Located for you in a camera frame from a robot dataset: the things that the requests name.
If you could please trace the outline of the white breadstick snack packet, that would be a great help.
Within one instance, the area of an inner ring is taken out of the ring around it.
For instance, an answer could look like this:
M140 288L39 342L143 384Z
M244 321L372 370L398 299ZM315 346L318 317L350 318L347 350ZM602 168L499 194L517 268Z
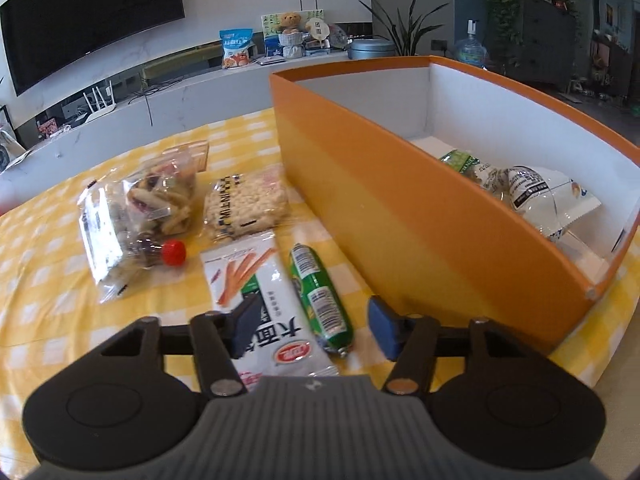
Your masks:
M253 390L265 376L336 376L337 367L314 338L278 251L264 231L201 253L213 309L228 314L242 300L260 301L260 321L233 364Z

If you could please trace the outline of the green sausage stick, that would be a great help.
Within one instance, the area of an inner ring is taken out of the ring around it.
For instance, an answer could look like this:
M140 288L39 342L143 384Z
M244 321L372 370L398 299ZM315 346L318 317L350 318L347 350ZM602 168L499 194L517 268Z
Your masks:
M352 350L354 329L314 248L296 243L290 251L290 271L299 302L320 347L344 358Z

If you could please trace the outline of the green walnut snack packet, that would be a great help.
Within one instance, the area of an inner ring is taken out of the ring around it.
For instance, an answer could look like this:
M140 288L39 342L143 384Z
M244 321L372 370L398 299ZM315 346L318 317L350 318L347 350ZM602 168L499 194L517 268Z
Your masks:
M500 202L510 204L508 170L482 162L465 151L452 150L442 155L441 162L479 185Z

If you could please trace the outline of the yellow waffle snack bag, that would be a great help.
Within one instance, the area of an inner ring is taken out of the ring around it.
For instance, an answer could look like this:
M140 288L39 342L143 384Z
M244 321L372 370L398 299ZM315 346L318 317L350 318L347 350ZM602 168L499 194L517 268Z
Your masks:
M601 206L601 201L561 171L522 165L506 170L514 211L548 240Z

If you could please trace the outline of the puffed rice snack bag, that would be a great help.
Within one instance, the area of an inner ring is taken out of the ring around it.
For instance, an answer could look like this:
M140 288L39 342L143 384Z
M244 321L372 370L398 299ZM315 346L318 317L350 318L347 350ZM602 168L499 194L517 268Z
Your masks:
M290 212L281 166L228 174L205 196L204 233L215 243L269 230Z

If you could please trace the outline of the yellow checkered tablecloth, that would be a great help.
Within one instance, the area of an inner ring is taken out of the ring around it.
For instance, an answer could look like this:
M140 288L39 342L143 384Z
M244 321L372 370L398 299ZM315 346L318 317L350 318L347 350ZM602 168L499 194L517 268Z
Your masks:
M116 182L133 174L168 148L208 144L207 171L195 174L198 195L191 222L181 233L186 262L153 266L134 262L128 270L103 271L96 278L80 228L79 199L88 184L107 176ZM213 307L210 278L200 253L209 248L203 233L202 195L224 172L249 172L280 162L272 108L213 122L134 148L66 179L1 216L1 472L21 479L37 465L22 427L29 395L119 330L144 316L163 326L186 325ZM335 360L341 375L366 374L381 387L392 363L378 350L367 323L367 282L331 235L290 189L292 217L277 226L281 258L293 244L314 248L329 271L356 328L355 348ZM628 248L606 295L551 359L588 386L594 386L627 333L639 300L639 232Z

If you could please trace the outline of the orange cardboard box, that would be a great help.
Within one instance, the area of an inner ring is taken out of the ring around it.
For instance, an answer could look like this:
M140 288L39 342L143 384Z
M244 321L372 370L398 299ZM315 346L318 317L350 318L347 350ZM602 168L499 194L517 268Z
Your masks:
M401 313L492 318L541 352L604 295L639 223L639 150L525 84L439 56L344 61L270 77L288 180ZM572 226L590 278L508 205L416 145L561 171L600 200Z

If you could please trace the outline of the white tv console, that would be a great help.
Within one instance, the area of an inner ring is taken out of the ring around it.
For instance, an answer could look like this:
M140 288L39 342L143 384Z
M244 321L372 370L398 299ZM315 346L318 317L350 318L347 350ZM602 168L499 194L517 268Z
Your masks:
M116 106L114 112L36 146L3 171L6 184L26 202L63 180L116 155L166 136L270 107L269 76L276 70L345 61L344 51L279 64L215 70L171 84L150 96Z

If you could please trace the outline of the white wifi router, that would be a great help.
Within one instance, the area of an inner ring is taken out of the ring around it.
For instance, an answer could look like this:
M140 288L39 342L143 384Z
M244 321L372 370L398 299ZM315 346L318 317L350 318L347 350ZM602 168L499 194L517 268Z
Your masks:
M113 84L109 80L104 87L93 86L89 91L82 92L88 106L86 122L110 114L116 108Z

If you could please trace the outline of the water jug with pump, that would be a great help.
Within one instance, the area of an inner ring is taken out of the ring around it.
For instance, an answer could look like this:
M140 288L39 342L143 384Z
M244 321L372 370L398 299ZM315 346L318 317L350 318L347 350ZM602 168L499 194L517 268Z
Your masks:
M477 21L469 20L466 37L454 46L454 58L461 63L469 64L484 70L488 58L487 49L476 36Z

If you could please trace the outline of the blue snack bag on console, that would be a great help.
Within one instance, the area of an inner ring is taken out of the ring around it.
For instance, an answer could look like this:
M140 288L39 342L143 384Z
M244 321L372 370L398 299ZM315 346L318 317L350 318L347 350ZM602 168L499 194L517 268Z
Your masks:
M250 64L254 47L253 35L251 28L224 29L219 32L224 50L221 64L224 70Z

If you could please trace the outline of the grey metal trash bin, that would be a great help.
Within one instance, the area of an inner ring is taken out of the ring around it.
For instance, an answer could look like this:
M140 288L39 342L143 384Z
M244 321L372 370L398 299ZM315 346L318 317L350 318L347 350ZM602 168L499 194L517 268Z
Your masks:
M370 60L370 58L389 58L397 54L393 41L384 38L354 39L347 47L350 60Z

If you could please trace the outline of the tall leafy floor plant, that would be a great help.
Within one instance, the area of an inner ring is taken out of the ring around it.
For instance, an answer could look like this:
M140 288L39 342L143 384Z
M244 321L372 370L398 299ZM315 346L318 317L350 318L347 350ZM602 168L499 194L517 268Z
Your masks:
M397 8L396 16L393 18L378 0L371 0L370 3L359 1L371 14L373 21L383 26L386 31L384 39L390 40L399 56L417 55L422 38L442 28L442 24L428 24L427 20L433 14L445 9L448 2L441 3L427 12L416 14L417 2L418 0L411 0L405 14L401 14L400 9Z

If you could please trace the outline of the teddy bear in basket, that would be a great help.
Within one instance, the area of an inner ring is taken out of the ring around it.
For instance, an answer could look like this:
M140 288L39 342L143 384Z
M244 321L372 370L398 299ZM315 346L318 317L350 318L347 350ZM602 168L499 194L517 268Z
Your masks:
M279 44L285 58L301 58L304 55L304 34L299 28L302 17L296 12L279 16Z

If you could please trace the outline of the black wall television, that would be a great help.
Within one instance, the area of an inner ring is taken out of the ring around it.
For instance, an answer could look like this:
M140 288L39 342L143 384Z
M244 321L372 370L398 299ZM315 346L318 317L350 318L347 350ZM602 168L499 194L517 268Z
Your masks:
M6 0L1 30L17 94L91 52L184 17L182 0Z

